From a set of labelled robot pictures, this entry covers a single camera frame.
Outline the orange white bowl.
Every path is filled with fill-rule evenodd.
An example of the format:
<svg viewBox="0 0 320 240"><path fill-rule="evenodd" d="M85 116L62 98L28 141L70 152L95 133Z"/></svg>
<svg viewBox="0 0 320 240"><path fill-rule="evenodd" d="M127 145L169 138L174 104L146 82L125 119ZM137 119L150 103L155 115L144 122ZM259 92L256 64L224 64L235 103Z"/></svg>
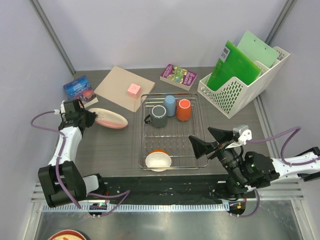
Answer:
<svg viewBox="0 0 320 240"><path fill-rule="evenodd" d="M155 149L147 155L145 164L154 172L163 172L171 166L172 159L165 150Z"/></svg>

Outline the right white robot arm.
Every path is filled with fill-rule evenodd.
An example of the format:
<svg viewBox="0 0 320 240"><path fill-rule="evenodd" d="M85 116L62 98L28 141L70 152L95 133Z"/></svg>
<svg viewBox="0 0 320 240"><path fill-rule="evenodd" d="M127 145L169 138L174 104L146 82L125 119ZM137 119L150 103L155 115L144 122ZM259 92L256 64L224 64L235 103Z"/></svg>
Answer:
<svg viewBox="0 0 320 240"><path fill-rule="evenodd" d="M209 127L208 131L214 137L213 142L206 142L195 136L188 137L196 159L206 156L212 160L217 158L228 173L224 183L213 185L215 198L234 201L243 198L247 193L266 188L272 182L287 179L302 179L305 182L315 180L320 176L320 150L311 148L298 156L271 158L263 154L248 151L236 152L244 145L264 143L290 134L289 140L301 128L293 127L275 136L253 140L252 132L247 125L240 125L233 130L222 130Z"/></svg>

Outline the blue cup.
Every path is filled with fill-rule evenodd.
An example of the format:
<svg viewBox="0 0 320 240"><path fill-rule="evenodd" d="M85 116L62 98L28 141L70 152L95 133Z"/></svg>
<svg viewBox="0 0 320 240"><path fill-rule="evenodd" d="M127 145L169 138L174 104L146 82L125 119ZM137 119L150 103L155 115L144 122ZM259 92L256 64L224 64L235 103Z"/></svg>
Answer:
<svg viewBox="0 0 320 240"><path fill-rule="evenodd" d="M173 117L176 114L176 104L176 98L173 95L167 95L164 98L163 105L168 117Z"/></svg>

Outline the pink cream plate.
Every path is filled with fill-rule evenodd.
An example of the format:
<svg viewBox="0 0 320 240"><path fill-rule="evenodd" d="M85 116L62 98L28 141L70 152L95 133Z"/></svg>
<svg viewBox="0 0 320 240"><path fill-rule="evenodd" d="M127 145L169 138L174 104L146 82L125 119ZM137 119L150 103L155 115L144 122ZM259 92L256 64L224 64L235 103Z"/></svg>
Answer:
<svg viewBox="0 0 320 240"><path fill-rule="evenodd" d="M111 129L123 129L128 125L128 121L122 115L103 108L90 108L90 112L96 114L95 122L103 127Z"/></svg>

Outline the grey mug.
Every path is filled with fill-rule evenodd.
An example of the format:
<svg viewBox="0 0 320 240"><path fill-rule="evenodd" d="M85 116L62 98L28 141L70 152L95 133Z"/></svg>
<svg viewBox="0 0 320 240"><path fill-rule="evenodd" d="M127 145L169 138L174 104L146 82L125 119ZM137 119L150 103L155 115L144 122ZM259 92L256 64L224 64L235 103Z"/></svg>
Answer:
<svg viewBox="0 0 320 240"><path fill-rule="evenodd" d="M145 124L151 124L155 128L163 128L167 125L168 116L167 110L162 105L154 106L150 114L144 118Z"/></svg>

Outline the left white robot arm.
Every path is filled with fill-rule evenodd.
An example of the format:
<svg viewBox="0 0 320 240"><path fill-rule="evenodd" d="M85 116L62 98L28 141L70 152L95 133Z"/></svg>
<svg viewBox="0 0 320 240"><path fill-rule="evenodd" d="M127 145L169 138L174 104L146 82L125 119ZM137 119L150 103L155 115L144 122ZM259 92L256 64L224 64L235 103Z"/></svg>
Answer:
<svg viewBox="0 0 320 240"><path fill-rule="evenodd" d="M57 129L34 124L37 118L47 114L60 114L62 121ZM52 159L38 170L38 179L49 207L73 203L80 209L79 202L85 200L88 193L97 200L106 195L107 188L102 183L102 177L98 173L83 177L75 164L84 130L93 125L96 117L94 112L88 110L52 110L40 113L30 121L34 128L59 134Z"/></svg>

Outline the metal wire dish rack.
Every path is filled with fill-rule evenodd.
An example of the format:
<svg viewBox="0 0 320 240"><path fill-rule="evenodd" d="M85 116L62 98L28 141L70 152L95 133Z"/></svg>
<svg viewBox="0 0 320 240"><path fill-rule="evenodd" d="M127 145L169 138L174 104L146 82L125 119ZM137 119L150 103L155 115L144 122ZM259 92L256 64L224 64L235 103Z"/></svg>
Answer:
<svg viewBox="0 0 320 240"><path fill-rule="evenodd" d="M191 117L187 121L180 121L175 116L168 118L164 127L157 128L145 123L146 117L151 114L152 108L163 105L166 96L173 96L179 102L187 99L191 103ZM199 169L208 165L205 157L197 159L194 155L189 136L205 139L203 118L199 95L196 93L149 93L141 97L140 106L140 167L145 170L173 170ZM154 150L161 149L168 153L171 164L168 167L147 165L147 156Z"/></svg>

